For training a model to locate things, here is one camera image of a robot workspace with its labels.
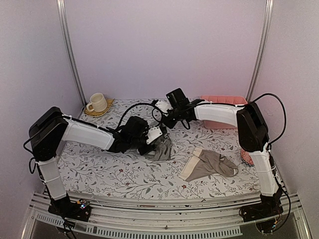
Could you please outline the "grey boxer briefs white trim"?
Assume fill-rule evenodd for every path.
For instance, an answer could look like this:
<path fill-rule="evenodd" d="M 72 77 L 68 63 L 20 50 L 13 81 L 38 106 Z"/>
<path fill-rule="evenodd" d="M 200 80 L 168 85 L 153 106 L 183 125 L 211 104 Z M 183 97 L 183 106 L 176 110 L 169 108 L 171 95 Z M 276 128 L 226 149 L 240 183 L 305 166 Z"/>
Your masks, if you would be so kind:
<path fill-rule="evenodd" d="M 155 149 L 144 155 L 151 161 L 167 161 L 170 160 L 172 141 L 168 134 L 165 134 L 154 141 Z"/>

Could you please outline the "taupe underwear cream waistband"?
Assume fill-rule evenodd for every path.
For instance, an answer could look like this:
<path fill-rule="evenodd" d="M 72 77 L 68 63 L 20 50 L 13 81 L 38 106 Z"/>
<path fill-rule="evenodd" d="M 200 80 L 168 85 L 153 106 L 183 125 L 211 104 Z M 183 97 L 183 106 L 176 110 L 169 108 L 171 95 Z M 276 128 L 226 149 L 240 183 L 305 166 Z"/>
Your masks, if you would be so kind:
<path fill-rule="evenodd" d="M 196 147 L 179 174 L 179 178 L 190 182 L 212 174 L 234 177 L 238 174 L 238 166 L 223 154 Z"/>

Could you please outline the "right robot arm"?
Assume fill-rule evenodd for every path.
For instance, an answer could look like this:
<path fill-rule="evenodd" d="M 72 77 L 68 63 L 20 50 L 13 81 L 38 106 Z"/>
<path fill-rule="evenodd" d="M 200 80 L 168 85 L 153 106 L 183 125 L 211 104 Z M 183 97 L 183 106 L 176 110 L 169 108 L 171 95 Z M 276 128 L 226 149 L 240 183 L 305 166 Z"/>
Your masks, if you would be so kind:
<path fill-rule="evenodd" d="M 249 222 L 283 213 L 281 206 L 282 186 L 271 156 L 268 126 L 255 102 L 244 105 L 215 103 L 203 99 L 190 101 L 178 88 L 167 94 L 169 106 L 163 123 L 174 128 L 177 122 L 192 120 L 215 121 L 238 129 L 241 148 L 249 153 L 259 177 L 261 202 L 240 208 L 243 221 Z"/>

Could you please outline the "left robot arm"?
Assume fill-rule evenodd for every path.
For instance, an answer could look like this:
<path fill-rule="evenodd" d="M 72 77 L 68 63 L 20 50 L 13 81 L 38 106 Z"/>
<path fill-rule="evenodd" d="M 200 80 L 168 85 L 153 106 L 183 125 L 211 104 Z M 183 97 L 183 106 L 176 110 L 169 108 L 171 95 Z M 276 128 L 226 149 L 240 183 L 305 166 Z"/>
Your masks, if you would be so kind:
<path fill-rule="evenodd" d="M 29 129 L 28 143 L 41 181 L 49 192 L 51 207 L 61 217 L 77 216 L 86 208 L 72 203 L 57 166 L 57 149 L 62 141 L 91 145 L 112 153 L 136 148 L 140 154 L 152 149 L 154 138 L 148 123 L 130 117 L 119 129 L 102 128 L 64 115 L 60 108 L 50 108 Z"/>

